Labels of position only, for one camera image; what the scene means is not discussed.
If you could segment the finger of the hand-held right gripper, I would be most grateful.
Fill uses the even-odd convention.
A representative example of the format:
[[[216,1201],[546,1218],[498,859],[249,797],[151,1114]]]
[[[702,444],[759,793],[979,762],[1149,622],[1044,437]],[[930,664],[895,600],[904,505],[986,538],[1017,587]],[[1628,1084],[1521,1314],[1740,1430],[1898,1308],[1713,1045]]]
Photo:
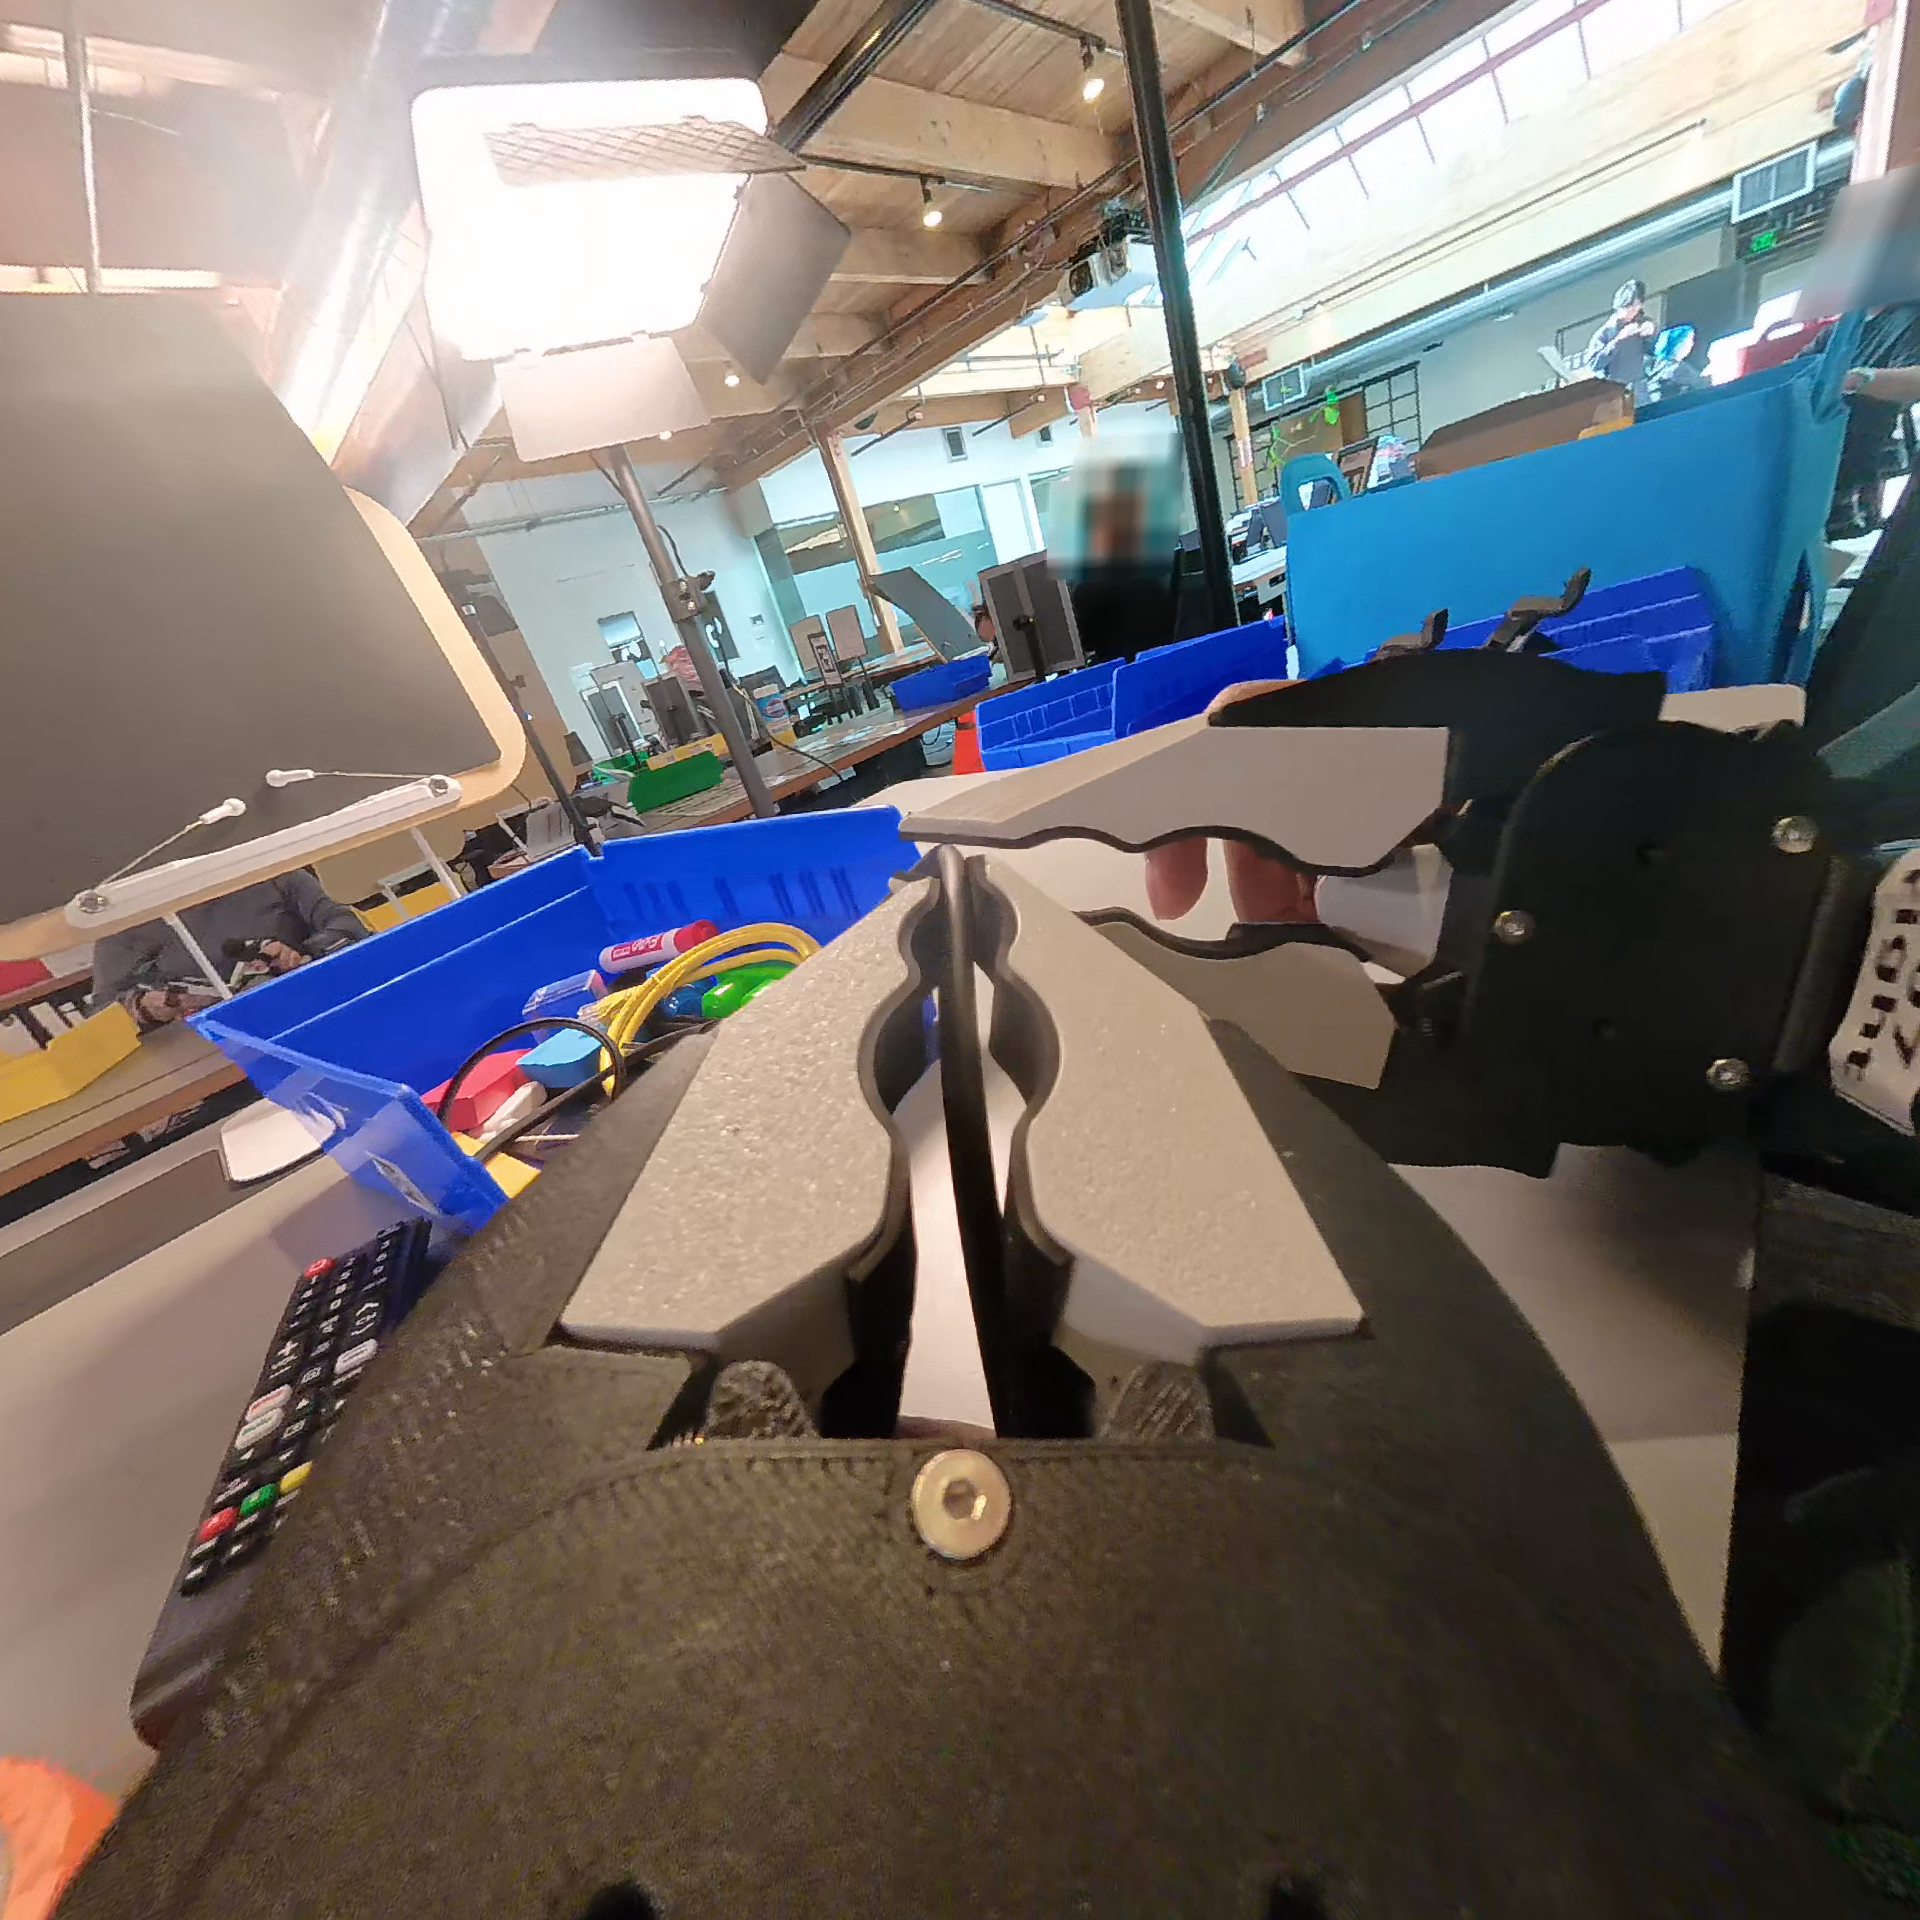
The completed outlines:
[[[1278,1067],[1376,1090],[1397,1018],[1373,973],[1409,981],[1428,971],[1448,889],[1444,851],[1397,851],[1371,875],[1319,875],[1305,923],[1185,941],[1122,907],[1083,912],[1083,921],[1202,1017],[1236,1024]]]
[[[1174,721],[1005,772],[901,812],[916,845],[1089,839],[1149,851],[1244,844],[1301,871],[1371,871],[1446,801],[1444,729],[1223,729]]]

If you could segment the black remote control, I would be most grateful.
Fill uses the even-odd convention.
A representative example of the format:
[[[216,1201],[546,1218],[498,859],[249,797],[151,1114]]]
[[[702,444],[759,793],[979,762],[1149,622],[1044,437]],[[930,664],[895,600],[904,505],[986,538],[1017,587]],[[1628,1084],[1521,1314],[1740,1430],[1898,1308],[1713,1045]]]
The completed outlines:
[[[435,1238],[435,1222],[412,1215],[298,1270],[129,1682],[129,1731],[151,1754],[200,1713],[350,1394],[441,1270]]]

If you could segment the blue plastic bin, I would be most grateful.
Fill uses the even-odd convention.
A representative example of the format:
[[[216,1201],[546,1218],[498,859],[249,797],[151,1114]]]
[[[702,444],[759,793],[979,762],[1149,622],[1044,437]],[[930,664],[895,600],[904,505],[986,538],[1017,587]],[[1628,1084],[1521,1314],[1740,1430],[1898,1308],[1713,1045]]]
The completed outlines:
[[[895,807],[617,839],[342,946],[192,1024],[255,1090],[313,1120],[342,1173],[473,1231],[505,1196],[425,1093],[517,1024],[538,987],[585,973],[617,941],[691,921],[771,921],[829,943],[914,859]]]
[[[1108,747],[1203,714],[1232,685],[1290,678],[1285,658],[1284,618],[1259,618],[1135,661],[1089,664],[986,699],[977,708],[977,753],[982,772],[1024,772]]]

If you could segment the person's right hand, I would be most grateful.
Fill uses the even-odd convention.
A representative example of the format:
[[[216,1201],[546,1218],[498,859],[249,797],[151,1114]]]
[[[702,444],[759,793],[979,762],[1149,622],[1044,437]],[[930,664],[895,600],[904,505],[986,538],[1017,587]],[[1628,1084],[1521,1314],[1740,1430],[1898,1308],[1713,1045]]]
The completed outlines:
[[[1149,916],[1163,923],[1188,918],[1211,885],[1211,851],[1222,851],[1223,885],[1236,923],[1319,923],[1314,877],[1247,844],[1202,835],[1171,839],[1141,855]]]

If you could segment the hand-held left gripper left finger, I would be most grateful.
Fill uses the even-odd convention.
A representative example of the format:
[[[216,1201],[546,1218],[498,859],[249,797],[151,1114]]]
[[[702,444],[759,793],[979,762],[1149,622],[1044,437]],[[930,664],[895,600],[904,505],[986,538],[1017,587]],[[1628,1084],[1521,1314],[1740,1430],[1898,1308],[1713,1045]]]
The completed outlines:
[[[775,1361],[820,1426],[899,1426],[914,1201],[945,1173],[936,875],[723,1018],[559,1314],[607,1355]]]

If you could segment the orange tape roll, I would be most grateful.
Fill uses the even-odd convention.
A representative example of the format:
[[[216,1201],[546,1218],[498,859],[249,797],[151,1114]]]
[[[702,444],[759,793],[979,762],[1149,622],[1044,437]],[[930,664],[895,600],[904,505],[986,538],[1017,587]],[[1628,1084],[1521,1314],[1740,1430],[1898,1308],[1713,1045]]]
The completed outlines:
[[[113,1816],[117,1802],[81,1775],[3,1757],[3,1916],[53,1916]]]

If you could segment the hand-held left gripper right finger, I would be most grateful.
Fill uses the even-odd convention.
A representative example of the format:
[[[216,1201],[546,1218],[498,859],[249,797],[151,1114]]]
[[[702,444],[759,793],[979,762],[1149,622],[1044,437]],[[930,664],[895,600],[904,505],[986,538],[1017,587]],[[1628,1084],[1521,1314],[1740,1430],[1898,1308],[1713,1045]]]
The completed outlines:
[[[1345,1338],[1362,1304],[1211,1023],[997,859],[967,862],[1007,1136],[1007,1426],[1098,1426],[1138,1366]]]

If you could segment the yellow storage bin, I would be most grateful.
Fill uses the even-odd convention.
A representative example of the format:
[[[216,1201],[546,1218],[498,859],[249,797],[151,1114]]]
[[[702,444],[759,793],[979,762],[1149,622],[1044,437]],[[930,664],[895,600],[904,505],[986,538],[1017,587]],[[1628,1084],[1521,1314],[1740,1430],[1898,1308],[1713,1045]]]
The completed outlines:
[[[111,1067],[135,1057],[136,1045],[139,1024],[121,1003],[111,1003],[55,1034],[45,1047],[7,1055],[3,1127],[81,1093]]]

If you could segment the red marker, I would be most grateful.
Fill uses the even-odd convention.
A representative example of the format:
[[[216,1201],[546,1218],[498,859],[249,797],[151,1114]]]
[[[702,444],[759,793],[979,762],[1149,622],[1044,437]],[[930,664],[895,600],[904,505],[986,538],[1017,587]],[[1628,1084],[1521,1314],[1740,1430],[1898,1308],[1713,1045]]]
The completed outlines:
[[[643,976],[681,953],[691,953],[696,946],[706,946],[710,937],[719,937],[719,931],[721,928],[710,921],[690,921],[667,931],[636,934],[631,941],[600,946],[594,971],[603,981]]]

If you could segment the shallow blue tool tray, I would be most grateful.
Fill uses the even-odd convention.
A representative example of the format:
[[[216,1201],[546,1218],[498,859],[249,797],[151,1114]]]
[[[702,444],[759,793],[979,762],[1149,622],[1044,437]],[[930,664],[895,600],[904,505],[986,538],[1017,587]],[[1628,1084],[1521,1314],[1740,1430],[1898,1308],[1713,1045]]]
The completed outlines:
[[[1558,600],[1528,638],[1551,661],[1596,674],[1658,674],[1668,693],[1717,685],[1717,608],[1703,570],[1681,566]]]

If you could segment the studio light panel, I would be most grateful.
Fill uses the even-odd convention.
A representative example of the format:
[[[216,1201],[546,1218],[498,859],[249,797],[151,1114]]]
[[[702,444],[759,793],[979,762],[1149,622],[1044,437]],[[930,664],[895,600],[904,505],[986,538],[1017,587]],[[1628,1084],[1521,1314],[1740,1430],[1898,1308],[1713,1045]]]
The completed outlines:
[[[412,97],[425,304],[495,376],[517,458],[708,425],[674,350],[753,174],[753,79],[438,86]]]

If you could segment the thin black sheet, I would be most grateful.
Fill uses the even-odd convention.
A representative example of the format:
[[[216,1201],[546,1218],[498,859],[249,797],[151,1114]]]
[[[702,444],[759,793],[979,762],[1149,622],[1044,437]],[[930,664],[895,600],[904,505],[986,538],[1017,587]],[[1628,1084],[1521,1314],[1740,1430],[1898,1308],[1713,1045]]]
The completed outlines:
[[[899,1109],[916,1238],[899,1426],[928,1438],[988,1438],[1003,1409],[1003,1189],[967,851],[936,845],[928,877],[932,898],[916,958],[932,1047]]]

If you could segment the light stand pole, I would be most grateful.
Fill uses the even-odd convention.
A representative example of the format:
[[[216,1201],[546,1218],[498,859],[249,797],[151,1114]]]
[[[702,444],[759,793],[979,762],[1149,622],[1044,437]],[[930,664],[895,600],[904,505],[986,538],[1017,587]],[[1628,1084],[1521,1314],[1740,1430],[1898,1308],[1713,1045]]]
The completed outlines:
[[[1171,133],[1166,122],[1160,35],[1151,2],[1117,2],[1120,52],[1127,63],[1128,116],[1135,131],[1141,207],[1160,264],[1163,327],[1171,369],[1174,417],[1195,510],[1197,566],[1211,629],[1236,622],[1227,522],[1211,454],[1211,416],[1195,306],[1188,286],[1188,247],[1183,236],[1183,190],[1174,180]]]

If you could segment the blue partition wall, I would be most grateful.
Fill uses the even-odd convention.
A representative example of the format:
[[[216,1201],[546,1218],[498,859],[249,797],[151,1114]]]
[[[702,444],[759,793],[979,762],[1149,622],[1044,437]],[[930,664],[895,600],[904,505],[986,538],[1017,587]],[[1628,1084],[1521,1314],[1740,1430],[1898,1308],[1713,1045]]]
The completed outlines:
[[[1713,683],[1804,683],[1861,320],[1598,437],[1305,510],[1285,527],[1298,668],[1363,661],[1435,608],[1498,618],[1579,569],[1592,587],[1688,569],[1713,608]]]

